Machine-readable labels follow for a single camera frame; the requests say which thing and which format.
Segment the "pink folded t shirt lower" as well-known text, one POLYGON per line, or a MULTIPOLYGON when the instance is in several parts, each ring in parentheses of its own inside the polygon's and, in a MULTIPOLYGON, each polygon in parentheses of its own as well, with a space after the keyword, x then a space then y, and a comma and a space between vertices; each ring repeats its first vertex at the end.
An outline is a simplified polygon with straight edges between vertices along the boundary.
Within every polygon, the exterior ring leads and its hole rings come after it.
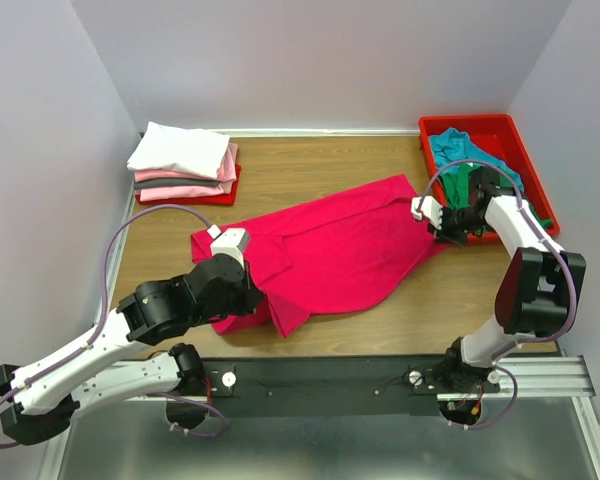
POLYGON ((198 185, 178 185, 141 188, 135 187, 142 202, 154 202, 162 200, 189 199, 202 197, 217 197, 229 194, 234 186, 234 181, 221 182, 215 187, 198 185))

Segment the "blue t shirt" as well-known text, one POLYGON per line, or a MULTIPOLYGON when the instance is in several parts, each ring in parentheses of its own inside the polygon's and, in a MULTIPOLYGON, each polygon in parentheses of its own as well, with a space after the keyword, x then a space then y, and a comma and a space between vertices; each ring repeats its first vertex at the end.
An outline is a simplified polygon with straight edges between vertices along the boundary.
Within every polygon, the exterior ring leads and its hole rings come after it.
MULTIPOLYGON (((515 182, 520 191, 524 191, 520 175, 508 167, 500 157, 491 155, 478 147, 470 139, 467 132, 450 127, 441 134, 431 135, 428 142, 437 169, 441 169, 454 161, 466 160, 466 163, 475 163, 475 160, 481 160, 504 171, 515 182)), ((455 172, 460 165, 454 165, 443 173, 446 171, 455 172)))

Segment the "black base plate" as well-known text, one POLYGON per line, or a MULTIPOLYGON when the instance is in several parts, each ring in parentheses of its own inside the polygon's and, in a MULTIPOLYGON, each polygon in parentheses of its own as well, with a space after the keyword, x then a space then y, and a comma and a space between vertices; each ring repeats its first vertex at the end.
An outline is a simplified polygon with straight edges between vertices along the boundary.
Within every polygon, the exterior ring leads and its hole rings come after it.
POLYGON ((213 358, 177 386, 210 400, 225 416, 436 416, 443 395, 496 393, 491 368, 442 355, 213 358))

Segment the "white folded t shirt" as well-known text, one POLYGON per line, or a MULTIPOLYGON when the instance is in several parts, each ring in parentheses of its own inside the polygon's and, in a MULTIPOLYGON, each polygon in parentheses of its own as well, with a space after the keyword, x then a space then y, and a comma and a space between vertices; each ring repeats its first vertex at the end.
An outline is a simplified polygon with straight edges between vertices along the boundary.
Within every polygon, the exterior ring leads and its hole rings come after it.
POLYGON ((230 136, 150 121, 127 160, 130 171, 168 170, 214 179, 223 164, 230 136))

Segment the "magenta t shirt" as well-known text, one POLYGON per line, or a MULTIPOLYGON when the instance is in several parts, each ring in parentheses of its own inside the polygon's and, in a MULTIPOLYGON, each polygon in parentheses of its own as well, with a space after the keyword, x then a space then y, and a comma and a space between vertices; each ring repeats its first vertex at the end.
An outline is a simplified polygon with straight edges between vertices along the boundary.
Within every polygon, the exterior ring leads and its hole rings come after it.
POLYGON ((256 311, 214 324, 219 335, 272 323, 289 337, 312 315, 354 313, 384 301, 443 252, 411 214, 403 175, 241 222, 245 258, 264 299, 256 311))

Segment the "red plastic bin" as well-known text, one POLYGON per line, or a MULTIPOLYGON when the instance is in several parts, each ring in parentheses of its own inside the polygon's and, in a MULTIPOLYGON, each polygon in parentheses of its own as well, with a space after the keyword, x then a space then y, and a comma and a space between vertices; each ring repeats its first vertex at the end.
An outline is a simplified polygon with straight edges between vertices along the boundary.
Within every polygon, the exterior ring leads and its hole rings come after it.
POLYGON ((439 169, 434 164, 428 138, 441 134, 450 127, 467 132, 478 147, 500 157, 520 175, 524 185, 522 193, 530 203, 532 214, 549 235, 555 237, 560 233, 561 227, 539 176, 535 159, 512 116, 506 113, 423 116, 418 120, 418 127, 420 149, 430 176, 439 169))

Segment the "aluminium frame rail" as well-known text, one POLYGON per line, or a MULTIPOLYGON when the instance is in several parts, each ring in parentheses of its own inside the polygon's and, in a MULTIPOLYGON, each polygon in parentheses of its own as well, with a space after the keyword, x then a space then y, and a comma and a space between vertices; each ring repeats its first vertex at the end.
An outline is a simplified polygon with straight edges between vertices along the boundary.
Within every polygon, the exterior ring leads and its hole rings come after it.
MULTIPOLYGON (((498 385, 496 393, 522 397, 590 396, 593 387, 583 360, 575 357, 512 357, 491 367, 498 385)), ((118 362, 86 380, 71 393, 83 411, 99 405, 129 398, 169 393, 179 395, 176 388, 186 376, 174 357, 161 354, 144 361, 118 362)), ((466 397, 479 393, 472 389, 466 397)), ((450 395, 440 400, 457 399, 450 395)))

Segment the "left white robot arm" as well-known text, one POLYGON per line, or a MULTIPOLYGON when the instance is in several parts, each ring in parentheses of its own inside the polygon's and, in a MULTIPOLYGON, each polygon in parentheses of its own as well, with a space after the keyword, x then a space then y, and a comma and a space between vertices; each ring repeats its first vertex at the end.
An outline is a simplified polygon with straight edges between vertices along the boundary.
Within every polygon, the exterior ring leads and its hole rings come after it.
POLYGON ((186 275, 149 281, 95 327, 29 365, 0 365, 0 424, 12 445, 36 445, 112 402, 146 394, 207 394, 196 349, 132 355, 189 329, 253 313, 263 298, 245 260, 215 254, 186 275))

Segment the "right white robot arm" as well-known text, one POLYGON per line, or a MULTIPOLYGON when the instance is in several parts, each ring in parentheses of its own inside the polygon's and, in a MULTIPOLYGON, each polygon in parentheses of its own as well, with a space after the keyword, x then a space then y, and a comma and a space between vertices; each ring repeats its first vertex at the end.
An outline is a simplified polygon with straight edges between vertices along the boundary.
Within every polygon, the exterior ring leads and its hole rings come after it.
POLYGON ((584 257, 550 237, 504 170, 471 163, 468 206, 452 209, 429 193, 411 202, 414 219, 427 222, 436 242, 463 245, 470 234, 491 230, 510 257, 491 318, 456 339, 442 361, 410 373, 413 385, 439 393, 468 391, 491 380, 497 362, 515 349, 566 334, 575 323, 586 271, 584 257))

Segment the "grey folded t shirt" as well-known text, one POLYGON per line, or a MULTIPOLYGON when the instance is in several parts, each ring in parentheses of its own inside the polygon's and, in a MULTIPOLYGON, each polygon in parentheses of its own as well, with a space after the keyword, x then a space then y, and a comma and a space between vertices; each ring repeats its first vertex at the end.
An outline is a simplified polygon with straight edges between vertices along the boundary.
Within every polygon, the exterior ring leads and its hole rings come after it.
POLYGON ((215 188, 220 185, 219 181, 207 179, 189 179, 189 178, 172 178, 163 177, 144 181, 135 181, 134 189, 152 189, 152 188, 169 188, 169 187, 210 187, 215 188))

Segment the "red folded t shirt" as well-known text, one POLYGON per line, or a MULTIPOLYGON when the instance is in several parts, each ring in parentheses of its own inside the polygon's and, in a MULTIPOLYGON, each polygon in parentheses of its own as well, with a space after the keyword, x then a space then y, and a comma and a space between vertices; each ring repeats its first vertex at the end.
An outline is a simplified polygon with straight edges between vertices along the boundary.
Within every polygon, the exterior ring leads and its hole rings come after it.
POLYGON ((220 205, 220 206, 231 206, 236 201, 237 191, 240 176, 242 173, 242 166, 236 164, 237 178, 234 181, 234 186, 229 194, 220 195, 217 197, 202 197, 202 198, 189 198, 189 199, 175 199, 175 200, 162 200, 154 202, 142 202, 139 199, 139 194, 136 190, 133 192, 135 200, 140 205, 164 205, 164 204, 178 204, 178 205, 220 205))

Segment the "green t shirt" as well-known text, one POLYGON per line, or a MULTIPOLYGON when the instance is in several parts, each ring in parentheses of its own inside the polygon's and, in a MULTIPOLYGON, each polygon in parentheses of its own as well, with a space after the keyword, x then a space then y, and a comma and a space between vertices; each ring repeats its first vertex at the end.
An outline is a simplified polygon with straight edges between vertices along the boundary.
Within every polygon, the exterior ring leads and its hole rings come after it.
POLYGON ((512 183, 495 170, 475 163, 463 163, 455 172, 446 171, 439 177, 439 181, 444 189, 447 205, 450 208, 460 209, 470 205, 470 180, 477 178, 476 175, 472 176, 474 171, 486 174, 488 179, 497 179, 498 185, 501 188, 507 193, 515 194, 512 183))

